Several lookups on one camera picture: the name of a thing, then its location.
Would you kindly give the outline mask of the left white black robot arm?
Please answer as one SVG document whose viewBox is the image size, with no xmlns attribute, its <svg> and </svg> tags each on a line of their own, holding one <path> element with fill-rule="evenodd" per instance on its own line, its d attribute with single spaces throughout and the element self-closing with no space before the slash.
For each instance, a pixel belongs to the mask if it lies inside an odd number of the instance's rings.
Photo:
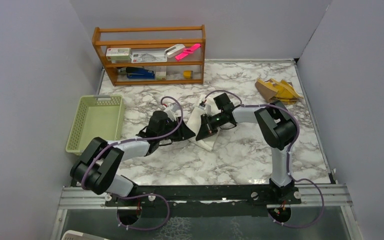
<svg viewBox="0 0 384 240">
<path fill-rule="evenodd" d="M 161 146 L 161 141 L 185 141 L 195 137 L 195 133 L 185 124 L 182 117 L 176 117 L 169 110 L 155 111 L 146 127 L 132 139 L 106 141 L 95 137 L 87 145 L 69 175 L 85 190 L 97 195 L 103 193 L 118 195 L 124 205 L 132 205 L 137 200 L 136 185 L 130 179 L 117 175 L 121 162 L 136 157 L 145 157 Z"/>
</svg>

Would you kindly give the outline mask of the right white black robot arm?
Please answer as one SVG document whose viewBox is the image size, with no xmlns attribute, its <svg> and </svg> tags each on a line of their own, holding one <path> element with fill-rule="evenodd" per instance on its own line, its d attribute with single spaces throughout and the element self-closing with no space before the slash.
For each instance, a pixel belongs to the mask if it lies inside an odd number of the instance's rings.
<svg viewBox="0 0 384 240">
<path fill-rule="evenodd" d="M 230 123 L 237 126 L 241 123 L 258 124 L 263 139 L 271 148 L 272 173 L 269 179 L 269 199 L 280 204 L 286 200 L 294 187 L 290 172 L 290 153 L 293 143 L 299 135 L 299 124 L 285 105 L 276 100 L 268 104 L 234 105 L 226 93 L 214 98 L 220 111 L 212 114 L 206 100 L 199 103 L 199 129 L 196 140 L 200 141 L 215 135 L 223 125 Z"/>
</svg>

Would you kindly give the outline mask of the brown yellow folded towels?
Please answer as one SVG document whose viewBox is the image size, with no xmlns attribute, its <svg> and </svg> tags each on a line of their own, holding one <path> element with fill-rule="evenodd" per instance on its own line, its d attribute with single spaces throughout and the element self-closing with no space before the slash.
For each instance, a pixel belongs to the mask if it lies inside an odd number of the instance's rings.
<svg viewBox="0 0 384 240">
<path fill-rule="evenodd" d="M 291 82 L 283 79 L 277 81 L 274 78 L 269 80 L 258 78 L 254 86 L 267 103 L 280 101 L 284 105 L 293 105 L 304 98 L 296 92 Z"/>
</svg>

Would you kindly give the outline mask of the yellow small object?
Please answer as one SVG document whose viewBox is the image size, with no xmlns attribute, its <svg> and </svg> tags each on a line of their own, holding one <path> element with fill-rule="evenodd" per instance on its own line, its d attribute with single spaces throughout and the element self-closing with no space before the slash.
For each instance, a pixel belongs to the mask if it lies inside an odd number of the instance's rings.
<svg viewBox="0 0 384 240">
<path fill-rule="evenodd" d="M 193 75 L 194 75 L 194 72 L 192 70 L 185 70 L 183 72 L 183 77 L 185 79 L 192 79 L 193 78 Z"/>
</svg>

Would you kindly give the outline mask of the white small box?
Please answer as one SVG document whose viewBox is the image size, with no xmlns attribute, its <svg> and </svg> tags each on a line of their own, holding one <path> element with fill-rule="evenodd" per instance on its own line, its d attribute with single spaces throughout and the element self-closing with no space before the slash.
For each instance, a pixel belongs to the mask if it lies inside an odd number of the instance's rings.
<svg viewBox="0 0 384 240">
<path fill-rule="evenodd" d="M 167 67 L 166 66 L 156 66 L 154 69 L 155 80 L 165 81 L 167 78 Z"/>
</svg>

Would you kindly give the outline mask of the wooden shelf rack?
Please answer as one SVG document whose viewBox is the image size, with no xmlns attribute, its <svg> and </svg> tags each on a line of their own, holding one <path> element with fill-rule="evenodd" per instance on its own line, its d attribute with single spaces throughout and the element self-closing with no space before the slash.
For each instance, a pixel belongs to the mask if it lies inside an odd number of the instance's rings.
<svg viewBox="0 0 384 240">
<path fill-rule="evenodd" d="M 96 27 L 91 42 L 110 82 L 115 87 L 204 83 L 206 28 L 203 24 L 169 27 Z M 134 50 L 165 51 L 176 44 L 183 44 L 186 48 L 194 44 L 201 44 L 201 47 L 180 61 L 176 61 L 175 57 L 172 57 L 167 58 L 167 62 L 132 63 L 131 61 L 111 62 L 106 58 L 108 48 L 130 48 L 131 54 Z M 138 67 L 155 72 L 156 66 L 166 66 L 166 80 L 127 79 L 117 70 L 121 67 Z M 184 71 L 193 71 L 193 78 L 185 79 Z"/>
</svg>

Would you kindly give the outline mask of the blue stapler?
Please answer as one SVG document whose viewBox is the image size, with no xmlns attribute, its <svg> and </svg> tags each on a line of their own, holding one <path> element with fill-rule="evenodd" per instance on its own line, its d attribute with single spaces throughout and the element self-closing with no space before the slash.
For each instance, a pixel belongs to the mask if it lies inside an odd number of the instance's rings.
<svg viewBox="0 0 384 240">
<path fill-rule="evenodd" d="M 155 79 L 155 72 L 143 67 L 118 67 L 117 72 L 124 75 L 127 79 Z"/>
</svg>

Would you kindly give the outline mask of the pink plastic tool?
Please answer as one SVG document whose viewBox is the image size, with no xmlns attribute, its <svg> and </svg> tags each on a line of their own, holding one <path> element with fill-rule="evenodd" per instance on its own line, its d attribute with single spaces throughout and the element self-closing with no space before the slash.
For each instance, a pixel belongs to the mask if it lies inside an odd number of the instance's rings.
<svg viewBox="0 0 384 240">
<path fill-rule="evenodd" d="M 191 47 L 185 48 L 182 53 L 176 55 L 174 58 L 176 59 L 176 61 L 179 62 L 179 61 L 183 60 L 184 58 L 186 58 L 187 56 L 193 54 L 200 47 L 201 47 L 201 44 L 196 43 L 196 44 L 192 45 Z"/>
</svg>

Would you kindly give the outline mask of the green plastic basket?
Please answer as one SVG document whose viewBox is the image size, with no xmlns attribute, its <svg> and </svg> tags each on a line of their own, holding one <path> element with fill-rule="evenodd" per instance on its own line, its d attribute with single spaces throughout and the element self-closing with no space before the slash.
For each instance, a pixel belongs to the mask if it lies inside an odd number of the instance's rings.
<svg viewBox="0 0 384 240">
<path fill-rule="evenodd" d="M 120 140 L 124 115 L 125 103 L 121 95 L 82 96 L 77 106 L 65 151 L 79 156 L 95 137 L 108 141 Z"/>
</svg>

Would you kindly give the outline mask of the white stapler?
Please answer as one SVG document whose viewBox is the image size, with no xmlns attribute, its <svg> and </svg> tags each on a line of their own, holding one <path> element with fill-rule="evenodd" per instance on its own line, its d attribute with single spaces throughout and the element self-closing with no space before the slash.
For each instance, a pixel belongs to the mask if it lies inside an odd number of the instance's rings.
<svg viewBox="0 0 384 240">
<path fill-rule="evenodd" d="M 164 51 L 164 55 L 169 59 L 181 54 L 185 49 L 184 44 L 175 44 Z"/>
</svg>

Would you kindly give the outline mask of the white flat package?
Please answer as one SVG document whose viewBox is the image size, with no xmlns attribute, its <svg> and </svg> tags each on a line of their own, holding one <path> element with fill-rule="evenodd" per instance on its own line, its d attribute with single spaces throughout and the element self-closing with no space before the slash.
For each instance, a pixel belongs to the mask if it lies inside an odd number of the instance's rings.
<svg viewBox="0 0 384 240">
<path fill-rule="evenodd" d="M 165 63 L 167 56 L 163 50 L 133 50 L 130 54 L 132 63 Z"/>
</svg>

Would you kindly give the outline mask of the white green box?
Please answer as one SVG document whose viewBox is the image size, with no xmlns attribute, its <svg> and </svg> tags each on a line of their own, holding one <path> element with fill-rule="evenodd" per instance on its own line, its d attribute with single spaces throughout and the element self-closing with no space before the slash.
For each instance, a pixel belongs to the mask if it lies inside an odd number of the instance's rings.
<svg viewBox="0 0 384 240">
<path fill-rule="evenodd" d="M 105 57 L 110 62 L 130 62 L 131 49 L 124 47 L 110 47 L 106 50 Z"/>
</svg>

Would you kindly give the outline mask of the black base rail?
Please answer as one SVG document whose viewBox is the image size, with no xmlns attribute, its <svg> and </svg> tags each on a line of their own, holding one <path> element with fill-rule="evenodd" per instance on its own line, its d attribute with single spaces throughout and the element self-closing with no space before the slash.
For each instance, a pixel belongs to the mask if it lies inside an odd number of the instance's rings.
<svg viewBox="0 0 384 240">
<path fill-rule="evenodd" d="M 283 192 L 268 184 L 137 185 L 128 199 L 111 195 L 105 206 L 144 218 L 267 217 L 268 208 L 301 204 L 296 192 L 297 187 Z"/>
</svg>

